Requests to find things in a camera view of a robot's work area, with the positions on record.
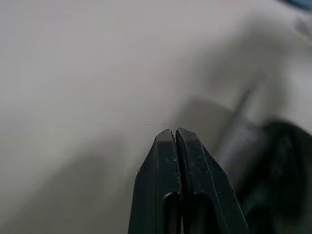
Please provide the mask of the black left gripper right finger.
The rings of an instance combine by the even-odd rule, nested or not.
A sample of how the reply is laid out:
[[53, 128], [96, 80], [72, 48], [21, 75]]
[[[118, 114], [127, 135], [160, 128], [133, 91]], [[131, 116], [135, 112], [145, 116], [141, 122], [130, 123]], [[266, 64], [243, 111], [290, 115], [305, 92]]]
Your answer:
[[249, 234], [249, 228], [226, 173], [198, 136], [175, 133], [182, 186], [184, 234]]

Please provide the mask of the blue object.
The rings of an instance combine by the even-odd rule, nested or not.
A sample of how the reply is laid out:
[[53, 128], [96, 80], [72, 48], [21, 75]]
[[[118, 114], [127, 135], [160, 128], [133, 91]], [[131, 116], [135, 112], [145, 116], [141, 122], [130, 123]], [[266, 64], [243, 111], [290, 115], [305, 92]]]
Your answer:
[[305, 11], [312, 11], [312, 0], [283, 0], [283, 1], [296, 8]]

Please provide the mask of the black and grey object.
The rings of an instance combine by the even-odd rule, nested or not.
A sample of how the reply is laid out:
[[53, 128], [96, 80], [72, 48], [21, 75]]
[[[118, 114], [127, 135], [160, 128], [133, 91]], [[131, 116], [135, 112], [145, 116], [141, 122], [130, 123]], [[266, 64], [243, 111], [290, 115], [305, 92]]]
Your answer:
[[280, 119], [252, 123], [253, 103], [244, 93], [216, 151], [250, 234], [312, 234], [312, 135]]

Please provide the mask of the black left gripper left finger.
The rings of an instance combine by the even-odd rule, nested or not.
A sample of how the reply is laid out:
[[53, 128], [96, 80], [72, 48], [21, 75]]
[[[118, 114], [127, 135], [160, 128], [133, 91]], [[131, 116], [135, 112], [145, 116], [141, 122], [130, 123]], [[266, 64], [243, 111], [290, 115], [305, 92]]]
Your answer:
[[181, 190], [176, 141], [165, 129], [136, 175], [128, 234], [181, 234]]

